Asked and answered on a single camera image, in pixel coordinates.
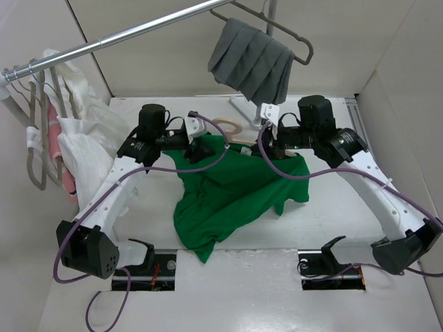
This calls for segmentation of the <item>beige plastic hanger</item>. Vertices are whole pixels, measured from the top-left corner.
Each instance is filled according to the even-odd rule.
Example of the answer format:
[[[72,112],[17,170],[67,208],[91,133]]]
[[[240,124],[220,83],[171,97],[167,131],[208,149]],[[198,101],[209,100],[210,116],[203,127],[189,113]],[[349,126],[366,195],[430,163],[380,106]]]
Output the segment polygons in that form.
[[[213,119],[213,122],[216,125],[219,125],[219,126],[225,125],[228,127],[228,128],[224,129],[224,133],[226,134],[229,143],[241,144],[241,145],[246,145],[249,147],[251,147],[255,144],[254,141],[237,139],[235,137],[236,135],[241,134],[243,131],[243,126],[239,122],[236,122],[234,120],[225,119],[225,118],[215,118],[215,119]]]

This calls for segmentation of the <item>green t shirt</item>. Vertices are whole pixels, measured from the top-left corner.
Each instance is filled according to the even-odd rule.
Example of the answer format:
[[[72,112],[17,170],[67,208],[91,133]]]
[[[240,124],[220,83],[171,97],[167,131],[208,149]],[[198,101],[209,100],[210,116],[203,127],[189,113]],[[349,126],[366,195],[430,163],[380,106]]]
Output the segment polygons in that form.
[[[177,169],[184,193],[176,204],[173,221],[181,243],[206,263],[216,243],[269,209],[278,216],[288,200],[306,203],[309,182],[292,181],[275,173],[255,152],[245,154],[246,146],[232,144],[224,148],[220,136],[198,140],[214,151],[214,156],[189,163],[182,151],[165,151]]]

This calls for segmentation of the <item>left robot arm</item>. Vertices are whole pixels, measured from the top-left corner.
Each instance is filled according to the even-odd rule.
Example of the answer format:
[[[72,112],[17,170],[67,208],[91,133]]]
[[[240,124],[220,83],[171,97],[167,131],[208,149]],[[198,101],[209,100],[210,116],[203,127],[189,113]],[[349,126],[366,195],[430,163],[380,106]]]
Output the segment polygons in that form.
[[[58,267],[80,272],[82,278],[111,277],[115,270],[132,267],[147,274],[154,267],[153,246],[137,239],[118,238],[114,224],[163,150],[191,151],[195,138],[207,134],[209,119],[191,111],[179,129],[171,129],[170,112],[159,104],[145,104],[138,124],[117,151],[110,172],[93,198],[72,221],[61,221],[56,235],[59,250],[54,279],[63,284]]]

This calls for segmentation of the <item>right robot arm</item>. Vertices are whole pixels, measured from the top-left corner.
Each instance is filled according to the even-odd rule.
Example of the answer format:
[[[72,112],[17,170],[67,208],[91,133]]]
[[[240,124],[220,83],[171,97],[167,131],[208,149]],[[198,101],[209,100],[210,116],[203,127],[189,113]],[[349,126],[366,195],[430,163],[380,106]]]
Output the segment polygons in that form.
[[[368,145],[350,128],[338,128],[332,103],[322,95],[298,101],[297,124],[283,125],[284,116],[274,104],[260,106],[262,127],[258,149],[268,166],[279,176],[305,181],[337,173],[363,199],[384,233],[372,243],[372,255],[379,267],[392,275],[410,270],[442,235],[442,222],[420,204],[400,193],[376,164]],[[304,176],[292,176],[278,169],[267,152],[311,149],[328,169]]]

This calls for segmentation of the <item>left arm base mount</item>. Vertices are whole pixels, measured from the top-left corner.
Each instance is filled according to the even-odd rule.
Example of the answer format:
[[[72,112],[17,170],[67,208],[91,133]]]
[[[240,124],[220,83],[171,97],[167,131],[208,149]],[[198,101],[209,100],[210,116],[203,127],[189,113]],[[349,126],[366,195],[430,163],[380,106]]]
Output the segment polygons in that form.
[[[174,291],[177,251],[157,250],[150,243],[135,239],[131,241],[143,244],[147,253],[141,265],[126,266],[131,277],[130,291]]]

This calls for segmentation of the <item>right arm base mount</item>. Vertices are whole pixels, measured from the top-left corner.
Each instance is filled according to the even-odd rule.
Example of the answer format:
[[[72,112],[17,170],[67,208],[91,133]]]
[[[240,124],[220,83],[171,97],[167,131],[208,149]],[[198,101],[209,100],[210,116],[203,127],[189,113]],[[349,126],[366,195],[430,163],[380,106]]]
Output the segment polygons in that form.
[[[341,264],[332,247],[345,236],[333,238],[320,249],[298,251],[297,271],[304,291],[365,291],[362,270],[352,264]]]

